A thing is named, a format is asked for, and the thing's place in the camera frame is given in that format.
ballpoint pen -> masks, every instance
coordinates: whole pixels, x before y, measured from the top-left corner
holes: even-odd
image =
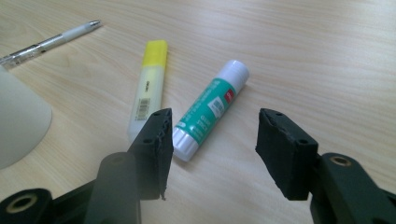
[[[50,49],[67,43],[70,40],[73,40],[79,36],[85,35],[98,28],[100,25],[100,21],[87,22],[64,33],[46,39],[38,44],[34,44],[26,49],[21,49],[4,58],[1,58],[0,65],[3,65],[7,69],[15,67],[16,65],[26,62],[38,55],[41,55]]]

highlighter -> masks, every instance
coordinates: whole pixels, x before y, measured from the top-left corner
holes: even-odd
[[[161,109],[167,50],[168,45],[164,40],[149,41],[146,45],[128,127],[131,143],[149,116]]]

stationery item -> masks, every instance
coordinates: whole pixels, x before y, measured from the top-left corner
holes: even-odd
[[[62,34],[56,35],[50,39],[46,39],[43,42],[32,45],[26,49],[21,49],[4,58],[1,58],[0,65],[3,65],[7,69],[15,67],[16,65],[28,61],[38,55],[41,55],[50,49],[58,47],[79,36],[85,35],[98,28],[100,25],[100,21],[87,22]]]
[[[227,62],[173,130],[174,154],[189,161],[248,80],[248,69]]]
[[[149,41],[146,45],[128,127],[131,143],[149,116],[161,109],[167,49],[168,45],[164,40]]]
[[[51,118],[50,105],[0,65],[0,169],[35,148]]]

table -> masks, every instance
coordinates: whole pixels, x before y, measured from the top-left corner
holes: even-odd
[[[54,198],[95,178],[126,130],[146,42],[169,45],[163,108],[176,124],[221,67],[250,78],[188,163],[173,159],[167,200],[142,202],[143,223],[312,223],[289,202],[255,146],[259,110],[286,114],[319,154],[359,161],[396,192],[396,3],[393,1],[2,1],[0,54],[92,20],[104,26],[10,70],[52,106],[25,158],[0,170],[0,200],[49,189]]]

green glue stick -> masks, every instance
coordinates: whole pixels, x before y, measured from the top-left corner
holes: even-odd
[[[248,80],[244,64],[228,61],[173,130],[174,154],[189,161]]]

